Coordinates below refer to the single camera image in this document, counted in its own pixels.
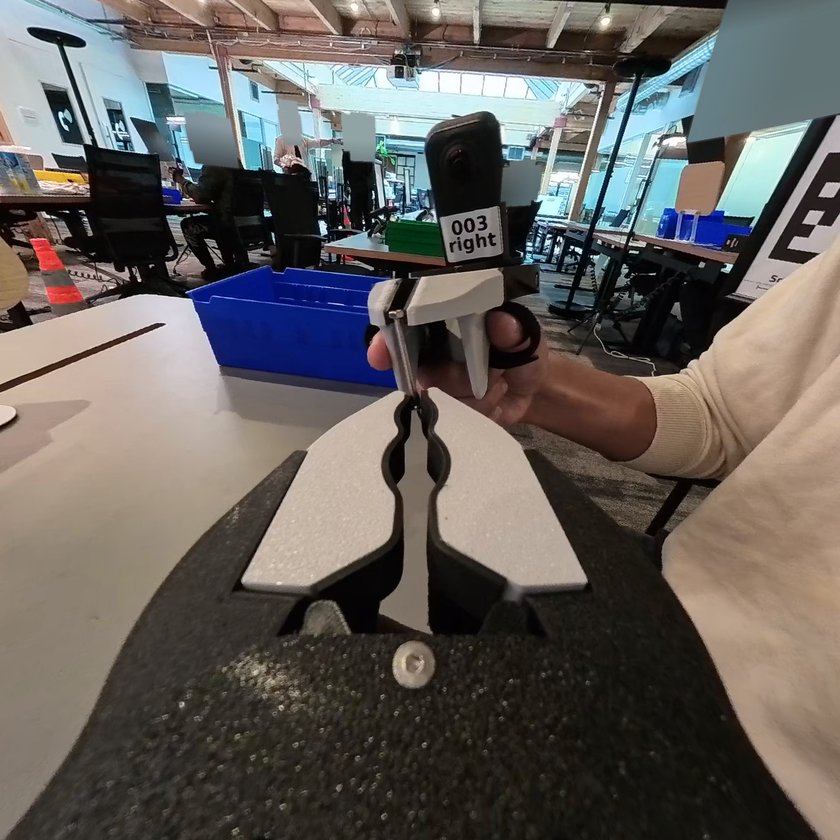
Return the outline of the orange traffic cone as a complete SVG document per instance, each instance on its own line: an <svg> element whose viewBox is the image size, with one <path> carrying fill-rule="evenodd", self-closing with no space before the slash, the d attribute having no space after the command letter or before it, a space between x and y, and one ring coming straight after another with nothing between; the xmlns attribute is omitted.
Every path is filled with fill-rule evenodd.
<svg viewBox="0 0 840 840"><path fill-rule="evenodd" d="M50 313L57 318L89 309L87 300L70 277L52 244L45 238L31 238L29 244L38 260L39 274Z"/></svg>

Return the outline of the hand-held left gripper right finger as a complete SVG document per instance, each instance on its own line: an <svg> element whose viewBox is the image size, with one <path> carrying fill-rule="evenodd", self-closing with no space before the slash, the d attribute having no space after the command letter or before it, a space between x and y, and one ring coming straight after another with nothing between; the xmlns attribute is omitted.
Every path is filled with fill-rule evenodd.
<svg viewBox="0 0 840 840"><path fill-rule="evenodd" d="M427 514L428 622L475 634L498 604L583 592L587 576L520 444L432 388L419 405L434 482Z"/></svg>

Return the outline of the person's cream sweater torso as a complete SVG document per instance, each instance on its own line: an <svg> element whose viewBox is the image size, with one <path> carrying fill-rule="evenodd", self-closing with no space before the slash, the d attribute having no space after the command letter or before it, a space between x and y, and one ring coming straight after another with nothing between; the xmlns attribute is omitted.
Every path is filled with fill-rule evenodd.
<svg viewBox="0 0 840 840"><path fill-rule="evenodd" d="M786 416L664 561L752 744L818 836L838 838L838 412Z"/></svg>

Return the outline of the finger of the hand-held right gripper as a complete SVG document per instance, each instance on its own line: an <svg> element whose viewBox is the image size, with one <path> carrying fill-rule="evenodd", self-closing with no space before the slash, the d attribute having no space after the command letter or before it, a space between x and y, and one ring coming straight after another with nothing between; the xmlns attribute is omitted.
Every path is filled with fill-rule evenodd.
<svg viewBox="0 0 840 840"><path fill-rule="evenodd" d="M384 327L394 320L394 312L397 313L397 320L404 318L417 283L418 279L411 277L387 279L375 283L367 301L370 324L375 327Z"/></svg>
<svg viewBox="0 0 840 840"><path fill-rule="evenodd" d="M472 270L420 278L404 308L406 325L419 327L486 314L504 302L500 270Z"/></svg>

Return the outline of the long metal bolt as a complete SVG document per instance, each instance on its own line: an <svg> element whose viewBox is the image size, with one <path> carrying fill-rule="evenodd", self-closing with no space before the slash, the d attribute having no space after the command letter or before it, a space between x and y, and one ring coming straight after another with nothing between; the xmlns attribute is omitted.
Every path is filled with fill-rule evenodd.
<svg viewBox="0 0 840 840"><path fill-rule="evenodd" d="M396 378L400 389L411 399L413 396L419 396L415 371L415 342L412 329L407 325L406 315L398 320L396 317L397 313L394 312L394 320L390 322L395 354L393 366L395 374L398 375Z"/></svg>

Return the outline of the wooden office desk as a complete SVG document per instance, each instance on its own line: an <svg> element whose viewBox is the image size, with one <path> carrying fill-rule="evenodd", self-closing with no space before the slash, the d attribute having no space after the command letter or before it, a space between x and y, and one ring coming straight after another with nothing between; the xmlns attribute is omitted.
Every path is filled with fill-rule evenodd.
<svg viewBox="0 0 840 840"><path fill-rule="evenodd" d="M377 269L407 275L421 270L446 270L443 257L414 255L401 251L391 251L382 236L366 233L353 234L349 237L328 242L322 247L326 255L350 258Z"/></svg>
<svg viewBox="0 0 840 840"><path fill-rule="evenodd" d="M737 256L681 240L597 228L585 250L587 226L563 222L553 226L549 266L560 243L554 271L561 273L568 254L579 256L579 280L555 287L565 298L548 304L548 312L571 321L573 328L609 321L618 342L631 354L650 355L662 336L680 292L691 282L722 297Z"/></svg>

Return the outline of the green plastic bin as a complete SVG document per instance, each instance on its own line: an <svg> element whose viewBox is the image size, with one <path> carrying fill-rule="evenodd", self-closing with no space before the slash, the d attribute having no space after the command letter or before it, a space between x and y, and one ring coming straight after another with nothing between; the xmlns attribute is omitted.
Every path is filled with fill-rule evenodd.
<svg viewBox="0 0 840 840"><path fill-rule="evenodd" d="M391 254L445 257L438 222L393 217L385 227L384 244Z"/></svg>

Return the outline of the blue plastic divided bin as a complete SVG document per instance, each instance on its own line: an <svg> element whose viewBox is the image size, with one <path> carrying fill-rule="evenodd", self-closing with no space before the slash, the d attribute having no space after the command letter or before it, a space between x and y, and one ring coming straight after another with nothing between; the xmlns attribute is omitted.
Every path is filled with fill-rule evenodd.
<svg viewBox="0 0 840 840"><path fill-rule="evenodd" d="M377 279L269 266L189 290L218 365L394 390L369 365L368 297Z"/></svg>

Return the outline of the black patterned marker sign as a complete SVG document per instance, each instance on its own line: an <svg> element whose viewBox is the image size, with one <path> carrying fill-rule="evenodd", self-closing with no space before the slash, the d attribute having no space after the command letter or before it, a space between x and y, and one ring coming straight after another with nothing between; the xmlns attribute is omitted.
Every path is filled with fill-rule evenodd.
<svg viewBox="0 0 840 840"><path fill-rule="evenodd" d="M819 256L839 232L839 116L804 133L733 268L735 295L755 300Z"/></svg>

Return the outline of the person's right hand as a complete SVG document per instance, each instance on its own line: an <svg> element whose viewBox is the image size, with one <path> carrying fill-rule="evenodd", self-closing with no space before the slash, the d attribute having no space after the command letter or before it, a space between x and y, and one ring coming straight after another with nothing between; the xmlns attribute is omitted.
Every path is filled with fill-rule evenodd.
<svg viewBox="0 0 840 840"><path fill-rule="evenodd" d="M522 325L512 315L494 310L486 316L486 331L492 349L505 352L526 350L529 346ZM369 342L367 360L378 371L392 367L390 352L384 337L377 332ZM549 407L549 419L540 418L545 406L562 405L568 397L579 395L593 373L592 367L574 362L553 353L543 340L537 360L515 369L490 369L488 388L478 399L474 396L466 364L454 361L436 362L421 366L416 374L420 391L437 388L489 417L501 426L531 424L543 429L553 428L554 408Z"/></svg>

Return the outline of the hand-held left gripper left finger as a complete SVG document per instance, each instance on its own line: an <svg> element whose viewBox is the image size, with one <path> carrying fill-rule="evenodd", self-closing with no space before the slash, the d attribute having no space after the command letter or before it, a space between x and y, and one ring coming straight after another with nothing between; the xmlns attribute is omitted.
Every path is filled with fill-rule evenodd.
<svg viewBox="0 0 840 840"><path fill-rule="evenodd" d="M413 402L399 391L311 444L241 578L242 588L335 602L355 633L377 631L403 576L405 443Z"/></svg>

